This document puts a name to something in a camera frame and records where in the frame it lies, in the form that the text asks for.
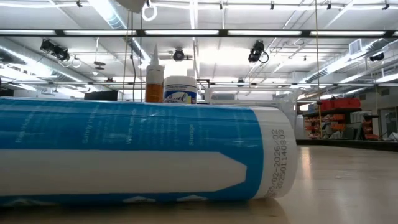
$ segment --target floor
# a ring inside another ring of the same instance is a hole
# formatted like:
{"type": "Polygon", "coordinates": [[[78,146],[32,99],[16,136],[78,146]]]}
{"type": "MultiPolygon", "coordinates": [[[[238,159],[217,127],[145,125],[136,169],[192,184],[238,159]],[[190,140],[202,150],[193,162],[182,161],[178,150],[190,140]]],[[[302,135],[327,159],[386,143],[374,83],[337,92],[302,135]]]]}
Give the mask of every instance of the floor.
{"type": "Polygon", "coordinates": [[[398,153],[326,146],[300,152],[294,186],[277,200],[18,208],[0,211],[0,223],[397,223],[398,153]]]}

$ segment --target white arrow graphic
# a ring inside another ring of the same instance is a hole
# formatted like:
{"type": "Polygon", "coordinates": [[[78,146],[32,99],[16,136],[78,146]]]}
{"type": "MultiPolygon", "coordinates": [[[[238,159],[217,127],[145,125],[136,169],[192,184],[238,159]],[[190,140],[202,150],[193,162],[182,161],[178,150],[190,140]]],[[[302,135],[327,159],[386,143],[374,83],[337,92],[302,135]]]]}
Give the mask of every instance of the white arrow graphic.
{"type": "Polygon", "coordinates": [[[0,196],[214,192],[245,179],[219,152],[0,150],[0,196]]]}

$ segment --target blue and white tube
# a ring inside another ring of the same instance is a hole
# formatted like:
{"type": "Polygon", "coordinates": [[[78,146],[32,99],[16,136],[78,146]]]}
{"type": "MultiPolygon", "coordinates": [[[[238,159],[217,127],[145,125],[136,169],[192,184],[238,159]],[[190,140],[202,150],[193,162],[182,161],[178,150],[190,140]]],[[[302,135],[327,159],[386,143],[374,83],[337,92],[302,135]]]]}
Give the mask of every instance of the blue and white tube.
{"type": "Polygon", "coordinates": [[[0,206],[281,197],[297,168],[274,108],[0,99],[0,206]]]}

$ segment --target white plastic jar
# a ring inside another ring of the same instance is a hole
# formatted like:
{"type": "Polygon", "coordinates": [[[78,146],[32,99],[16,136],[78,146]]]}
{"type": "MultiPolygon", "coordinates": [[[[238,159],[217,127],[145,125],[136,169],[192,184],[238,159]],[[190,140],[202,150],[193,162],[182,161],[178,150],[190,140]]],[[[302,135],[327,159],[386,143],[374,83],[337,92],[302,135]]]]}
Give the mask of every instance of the white plastic jar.
{"type": "Polygon", "coordinates": [[[197,103],[197,86],[193,77],[170,76],[164,80],[165,103],[197,103]]]}

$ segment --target product label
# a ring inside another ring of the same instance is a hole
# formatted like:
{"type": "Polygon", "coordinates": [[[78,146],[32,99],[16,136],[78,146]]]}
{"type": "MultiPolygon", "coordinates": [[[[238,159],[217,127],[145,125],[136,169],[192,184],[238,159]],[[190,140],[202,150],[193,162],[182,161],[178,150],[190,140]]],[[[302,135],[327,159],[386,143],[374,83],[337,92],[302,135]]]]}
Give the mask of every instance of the product label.
{"type": "Polygon", "coordinates": [[[250,108],[0,99],[0,124],[0,205],[246,200],[262,178],[250,108]],[[28,196],[5,190],[19,184],[28,196]]]}
{"type": "Polygon", "coordinates": [[[165,87],[165,103],[197,103],[197,89],[188,85],[168,85],[165,87]]]}

